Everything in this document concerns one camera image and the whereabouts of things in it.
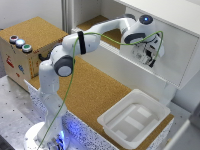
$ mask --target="cable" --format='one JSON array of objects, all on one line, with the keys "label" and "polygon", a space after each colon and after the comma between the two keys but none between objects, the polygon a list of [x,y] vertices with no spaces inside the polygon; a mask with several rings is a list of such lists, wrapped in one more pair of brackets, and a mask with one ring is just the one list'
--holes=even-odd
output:
[{"label": "cable", "polygon": [[[162,32],[162,31],[157,31],[157,32],[155,32],[155,33],[153,33],[153,34],[151,34],[151,35],[145,37],[144,39],[142,39],[142,40],[140,40],[140,41],[138,41],[138,42],[135,42],[135,43],[131,43],[131,44],[119,43],[119,42],[117,42],[117,41],[115,41],[115,40],[113,40],[113,39],[111,39],[111,38],[109,38],[109,37],[107,37],[107,36],[105,36],[105,35],[103,35],[103,34],[95,33],[95,32],[84,33],[84,35],[91,35],[91,34],[94,35],[94,34],[97,34],[97,35],[103,36],[103,37],[105,37],[105,38],[107,38],[107,39],[109,39],[109,40],[111,40],[111,41],[113,41],[113,42],[115,42],[115,43],[117,43],[117,44],[120,44],[120,45],[135,45],[135,44],[141,43],[142,41],[146,40],[147,38],[149,38],[149,37],[151,37],[151,36],[153,36],[153,35],[155,35],[155,34],[157,34],[157,33],[161,33],[161,34],[162,34],[162,37],[161,37],[161,42],[160,42],[160,45],[159,45],[157,54],[156,54],[156,56],[155,56],[155,58],[154,58],[154,60],[153,60],[154,63],[155,63],[155,60],[156,60],[156,58],[157,58],[157,56],[158,56],[158,54],[159,54],[160,47],[161,47],[161,44],[162,44],[162,41],[163,41],[163,32]],[[51,126],[53,125],[55,119],[57,118],[57,116],[58,116],[58,114],[60,113],[60,111],[61,111],[63,105],[65,104],[65,101],[66,101],[66,98],[67,98],[67,95],[68,95],[68,92],[69,92],[69,90],[70,90],[70,87],[71,87],[71,84],[72,84],[72,81],[73,81],[73,77],[74,77],[74,56],[75,56],[75,47],[76,47],[76,44],[77,44],[77,42],[78,42],[78,39],[79,39],[79,38],[77,37],[77,39],[76,39],[76,41],[75,41],[75,43],[74,43],[74,47],[73,47],[73,69],[72,69],[72,76],[71,76],[71,80],[70,80],[70,83],[69,83],[67,92],[66,92],[66,94],[65,94],[65,98],[64,98],[64,100],[63,100],[63,103],[62,103],[62,105],[61,105],[61,107],[60,107],[58,113],[57,113],[56,116],[54,117],[54,119],[53,119],[53,121],[51,122],[49,128],[47,129],[47,132],[45,133],[44,138],[42,139],[42,141],[41,141],[40,145],[38,146],[37,150],[39,150],[39,148],[41,147],[42,143],[44,142],[44,140],[45,140],[45,138],[46,138],[46,136],[47,136],[47,133],[49,132]]]}]

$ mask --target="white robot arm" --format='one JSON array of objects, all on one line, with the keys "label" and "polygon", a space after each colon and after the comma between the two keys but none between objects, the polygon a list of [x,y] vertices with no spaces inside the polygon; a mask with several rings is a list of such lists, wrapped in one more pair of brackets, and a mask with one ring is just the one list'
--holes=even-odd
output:
[{"label": "white robot arm", "polygon": [[[136,21],[133,15],[126,14],[120,18],[94,25],[84,33],[95,32],[103,34],[113,29],[120,29],[122,39],[126,44],[140,41],[156,31],[155,22],[151,16],[143,15],[138,21]],[[62,105],[63,101],[57,95],[57,91],[59,89],[59,76],[67,77],[72,73],[73,48],[77,37],[77,34],[66,36],[63,39],[62,45],[56,46],[53,49],[50,59],[43,61],[39,66],[40,99],[48,110],[45,124],[40,129],[36,137],[36,140],[40,143],[42,142],[45,133],[49,129],[51,122]],[[94,34],[83,36],[80,32],[79,41],[75,45],[75,55],[95,51],[100,44],[100,39],[100,35]],[[145,52],[145,54],[146,58],[149,57],[150,59],[145,59],[145,63],[152,61],[151,57],[156,55],[160,41],[161,39],[157,34],[143,41],[146,45],[149,45],[149,47],[145,49],[148,53]],[[162,46],[159,51],[159,56],[162,57],[163,54],[164,48]],[[62,116],[66,113],[66,111],[67,107],[64,105],[52,124],[52,127],[48,131],[45,140],[43,141],[43,147],[48,147],[50,149],[51,146],[49,145],[51,145],[51,143],[55,143],[55,139],[59,137],[58,135],[60,135],[63,130]]]}]

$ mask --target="empty plastic container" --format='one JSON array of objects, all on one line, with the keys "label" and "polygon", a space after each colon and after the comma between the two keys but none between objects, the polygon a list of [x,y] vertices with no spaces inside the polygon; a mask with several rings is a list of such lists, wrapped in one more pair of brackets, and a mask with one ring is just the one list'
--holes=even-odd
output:
[{"label": "empty plastic container", "polygon": [[135,149],[169,113],[169,108],[149,95],[133,90],[97,120],[118,144]]}]

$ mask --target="cork board surface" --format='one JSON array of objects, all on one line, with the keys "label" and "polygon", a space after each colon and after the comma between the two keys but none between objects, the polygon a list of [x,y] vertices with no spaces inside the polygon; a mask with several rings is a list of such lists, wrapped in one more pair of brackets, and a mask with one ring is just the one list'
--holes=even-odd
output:
[{"label": "cork board surface", "polygon": [[[102,126],[97,122],[97,118],[131,92],[131,89],[81,58],[76,57],[75,59],[74,80],[66,99],[67,108],[120,150],[124,150],[104,133]],[[70,78],[60,77],[58,95],[62,99],[64,99]],[[29,82],[39,89],[38,76]],[[145,150],[172,119],[173,116],[169,115],[136,150]]]},{"label": "cork board surface", "polygon": [[[100,16],[97,16],[97,17],[87,21],[87,22],[84,22],[84,23],[78,25],[77,27],[86,31],[86,30],[90,29],[93,25],[100,23],[100,22],[104,22],[104,21],[108,21],[108,18],[100,15]],[[112,31],[105,32],[104,35],[112,38],[113,40],[115,40],[117,42],[121,42],[122,35],[121,35],[121,32],[119,29],[114,29]],[[101,40],[112,45],[113,47],[115,47],[117,49],[120,49],[119,44],[116,44],[116,43],[108,40],[107,38],[102,37]]]},{"label": "cork board surface", "polygon": [[30,44],[33,51],[58,41],[67,35],[66,32],[43,20],[35,17],[0,31],[0,37],[9,43],[9,38],[17,35]]}]

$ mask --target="cardboard box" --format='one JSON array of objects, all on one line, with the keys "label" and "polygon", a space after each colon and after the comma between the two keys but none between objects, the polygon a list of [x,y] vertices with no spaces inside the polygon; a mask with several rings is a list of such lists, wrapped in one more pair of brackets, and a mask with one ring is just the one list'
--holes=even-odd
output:
[{"label": "cardboard box", "polygon": [[[23,53],[21,49],[10,44],[9,38],[17,35],[32,46],[33,51]],[[36,17],[0,31],[0,50],[6,74],[15,82],[28,90],[27,81],[38,75],[40,59],[38,54],[46,57],[54,45],[61,42],[67,33],[51,25],[40,17]]]}]

